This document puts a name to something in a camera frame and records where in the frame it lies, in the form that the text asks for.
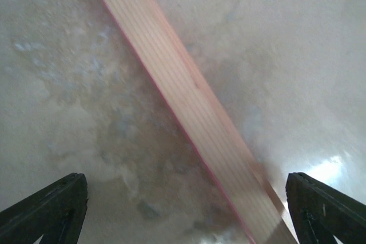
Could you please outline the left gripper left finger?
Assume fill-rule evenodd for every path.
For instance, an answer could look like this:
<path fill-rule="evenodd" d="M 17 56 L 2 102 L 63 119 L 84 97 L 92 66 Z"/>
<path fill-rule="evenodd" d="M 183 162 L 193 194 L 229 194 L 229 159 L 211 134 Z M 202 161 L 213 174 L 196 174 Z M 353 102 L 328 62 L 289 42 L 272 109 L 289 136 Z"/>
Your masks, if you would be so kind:
<path fill-rule="evenodd" d="M 1 212 L 1 243 L 77 243 L 87 180 L 71 173 Z"/>

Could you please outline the pink picture frame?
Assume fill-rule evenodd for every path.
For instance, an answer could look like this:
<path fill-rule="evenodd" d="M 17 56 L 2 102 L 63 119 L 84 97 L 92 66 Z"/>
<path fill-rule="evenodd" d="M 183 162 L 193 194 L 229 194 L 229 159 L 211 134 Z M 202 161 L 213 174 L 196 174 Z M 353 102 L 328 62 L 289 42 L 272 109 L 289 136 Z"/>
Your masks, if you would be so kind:
<path fill-rule="evenodd" d="M 286 209 L 155 0 L 103 0 L 251 243 L 296 243 Z"/>

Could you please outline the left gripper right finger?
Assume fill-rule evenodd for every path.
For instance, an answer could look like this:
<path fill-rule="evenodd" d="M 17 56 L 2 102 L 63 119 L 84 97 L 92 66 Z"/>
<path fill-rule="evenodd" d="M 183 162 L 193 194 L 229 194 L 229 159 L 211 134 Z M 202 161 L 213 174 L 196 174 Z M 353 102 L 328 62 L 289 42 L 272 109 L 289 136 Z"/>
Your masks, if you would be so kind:
<path fill-rule="evenodd" d="M 365 205 L 306 173 L 290 173 L 288 209 L 300 243 L 365 243 Z"/>

